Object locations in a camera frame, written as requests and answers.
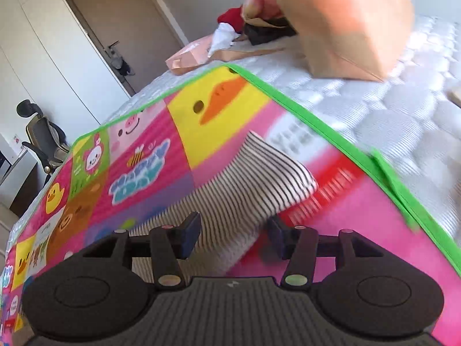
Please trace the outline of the beige striped shirt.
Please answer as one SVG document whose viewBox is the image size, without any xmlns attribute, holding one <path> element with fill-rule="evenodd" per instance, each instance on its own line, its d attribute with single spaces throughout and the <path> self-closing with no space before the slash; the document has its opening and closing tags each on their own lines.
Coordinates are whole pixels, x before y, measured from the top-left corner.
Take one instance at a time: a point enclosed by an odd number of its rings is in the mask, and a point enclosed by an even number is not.
<svg viewBox="0 0 461 346">
<path fill-rule="evenodd" d="M 197 212 L 202 232 L 180 263 L 187 279 L 223 276 L 253 246 L 271 216 L 310 197 L 317 182 L 301 163 L 249 132 L 232 161 L 213 179 L 134 228 L 143 236 L 155 227 L 179 225 Z"/>
</svg>

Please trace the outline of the grey desk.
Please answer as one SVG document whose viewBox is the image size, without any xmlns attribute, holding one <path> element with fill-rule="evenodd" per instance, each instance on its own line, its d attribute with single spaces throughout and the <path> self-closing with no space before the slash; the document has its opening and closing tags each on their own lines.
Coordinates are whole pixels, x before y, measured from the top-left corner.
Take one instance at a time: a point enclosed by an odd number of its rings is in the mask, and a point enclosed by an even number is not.
<svg viewBox="0 0 461 346">
<path fill-rule="evenodd" d="M 41 163 L 28 150 L 1 180 L 1 203 L 21 217 L 42 190 L 46 174 Z"/>
</svg>

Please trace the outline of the brown paper bag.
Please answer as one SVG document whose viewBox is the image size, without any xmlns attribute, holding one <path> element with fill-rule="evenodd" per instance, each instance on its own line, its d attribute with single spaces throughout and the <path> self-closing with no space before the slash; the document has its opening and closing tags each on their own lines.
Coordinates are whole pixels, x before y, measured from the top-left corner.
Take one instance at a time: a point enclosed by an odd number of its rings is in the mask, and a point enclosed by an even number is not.
<svg viewBox="0 0 461 346">
<path fill-rule="evenodd" d="M 286 18 L 318 78 L 385 80 L 414 25 L 411 0 L 246 0 L 241 15 Z"/>
</svg>

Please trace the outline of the pink paper bag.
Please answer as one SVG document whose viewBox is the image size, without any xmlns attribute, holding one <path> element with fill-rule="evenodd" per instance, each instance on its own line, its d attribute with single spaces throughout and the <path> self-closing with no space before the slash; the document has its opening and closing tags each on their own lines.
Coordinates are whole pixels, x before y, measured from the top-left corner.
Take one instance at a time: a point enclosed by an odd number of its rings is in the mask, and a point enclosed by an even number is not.
<svg viewBox="0 0 461 346">
<path fill-rule="evenodd" d="M 218 50 L 209 56 L 212 40 L 212 34 L 201 37 L 170 56 L 166 60 L 169 71 L 175 75 L 183 75 L 213 60 L 228 62 L 237 58 L 237 53 L 228 49 Z"/>
</svg>

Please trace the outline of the white quilted mattress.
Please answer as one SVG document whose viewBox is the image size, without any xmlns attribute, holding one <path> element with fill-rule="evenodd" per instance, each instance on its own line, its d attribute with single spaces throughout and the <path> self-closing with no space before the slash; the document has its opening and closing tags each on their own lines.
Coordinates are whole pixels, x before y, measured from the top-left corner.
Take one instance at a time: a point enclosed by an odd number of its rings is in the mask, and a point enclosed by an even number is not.
<svg viewBox="0 0 461 346">
<path fill-rule="evenodd" d="M 420 16 L 383 83 L 315 79 L 297 47 L 239 65 L 365 152 L 378 150 L 449 237 L 460 239 L 460 29 Z"/>
</svg>

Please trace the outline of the red and white garment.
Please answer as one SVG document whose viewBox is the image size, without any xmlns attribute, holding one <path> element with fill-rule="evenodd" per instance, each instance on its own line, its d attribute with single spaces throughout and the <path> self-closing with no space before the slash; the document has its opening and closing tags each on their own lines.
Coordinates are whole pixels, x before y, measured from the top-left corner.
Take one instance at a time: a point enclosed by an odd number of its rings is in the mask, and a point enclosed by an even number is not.
<svg viewBox="0 0 461 346">
<path fill-rule="evenodd" d="M 212 35 L 208 57 L 211 58 L 220 50 L 229 49 L 234 41 L 243 33 L 244 20 L 241 16 L 242 5 L 230 8 L 217 18 L 218 27 Z"/>
</svg>

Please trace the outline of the colourful cartoon play mat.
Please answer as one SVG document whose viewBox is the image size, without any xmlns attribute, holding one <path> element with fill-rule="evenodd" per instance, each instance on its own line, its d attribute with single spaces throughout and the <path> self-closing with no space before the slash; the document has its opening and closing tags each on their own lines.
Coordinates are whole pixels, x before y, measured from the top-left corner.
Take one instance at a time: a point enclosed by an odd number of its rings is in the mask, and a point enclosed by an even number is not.
<svg viewBox="0 0 461 346">
<path fill-rule="evenodd" d="M 79 137 L 15 224 L 2 272 L 1 343 L 23 327 L 27 279 L 117 229 L 128 231 L 213 179 L 249 132 L 302 163 L 311 197 L 281 212 L 289 225 L 355 227 L 429 273 L 445 304 L 434 335 L 460 343 L 460 239 L 454 240 L 378 151 L 365 152 L 297 102 L 235 64 L 164 74 Z M 227 273 L 281 275 L 259 235 Z"/>
</svg>

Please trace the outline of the beige room door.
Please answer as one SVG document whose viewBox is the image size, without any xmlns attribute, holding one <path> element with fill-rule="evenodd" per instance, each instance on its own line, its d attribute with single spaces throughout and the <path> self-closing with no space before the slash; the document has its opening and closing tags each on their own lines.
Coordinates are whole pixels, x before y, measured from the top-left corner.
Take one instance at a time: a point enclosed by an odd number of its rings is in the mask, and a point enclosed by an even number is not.
<svg viewBox="0 0 461 346">
<path fill-rule="evenodd" d="M 167 71 L 181 42 L 155 0 L 67 0 L 123 86 L 137 93 Z"/>
</svg>

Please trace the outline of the white wardrobe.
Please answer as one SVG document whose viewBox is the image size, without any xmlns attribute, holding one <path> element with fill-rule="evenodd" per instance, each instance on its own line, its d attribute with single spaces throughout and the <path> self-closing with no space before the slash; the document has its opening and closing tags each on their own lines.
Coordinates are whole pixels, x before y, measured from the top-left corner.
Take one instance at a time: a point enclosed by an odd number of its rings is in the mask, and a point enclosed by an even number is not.
<svg viewBox="0 0 461 346">
<path fill-rule="evenodd" d="M 17 105 L 38 104 L 69 142 L 95 130 L 128 93 L 66 0 L 1 0 L 1 135 L 25 139 Z"/>
</svg>

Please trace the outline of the black office chair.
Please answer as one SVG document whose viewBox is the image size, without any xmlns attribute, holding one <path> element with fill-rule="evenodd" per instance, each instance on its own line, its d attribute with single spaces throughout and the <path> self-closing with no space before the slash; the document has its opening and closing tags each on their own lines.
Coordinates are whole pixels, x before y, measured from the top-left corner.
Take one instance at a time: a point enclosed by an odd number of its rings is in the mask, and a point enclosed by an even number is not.
<svg viewBox="0 0 461 346">
<path fill-rule="evenodd" d="M 20 117 L 31 117 L 26 125 L 28 141 L 23 141 L 22 145 L 36 154 L 45 173 L 51 176 L 63 165 L 69 153 L 67 136 L 29 99 L 21 101 L 16 112 Z"/>
</svg>

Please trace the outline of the dark garment pile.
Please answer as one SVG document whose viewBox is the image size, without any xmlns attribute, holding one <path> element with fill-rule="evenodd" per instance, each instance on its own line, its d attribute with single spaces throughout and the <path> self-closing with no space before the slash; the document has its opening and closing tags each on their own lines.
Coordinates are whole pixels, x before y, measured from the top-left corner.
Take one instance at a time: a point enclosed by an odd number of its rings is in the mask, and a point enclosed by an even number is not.
<svg viewBox="0 0 461 346">
<path fill-rule="evenodd" d="M 292 37 L 297 34 L 285 17 L 263 21 L 263 23 L 269 23 L 270 26 L 255 26 L 249 23 L 245 23 L 243 26 L 243 33 L 251 45 L 266 44 L 281 37 Z"/>
</svg>

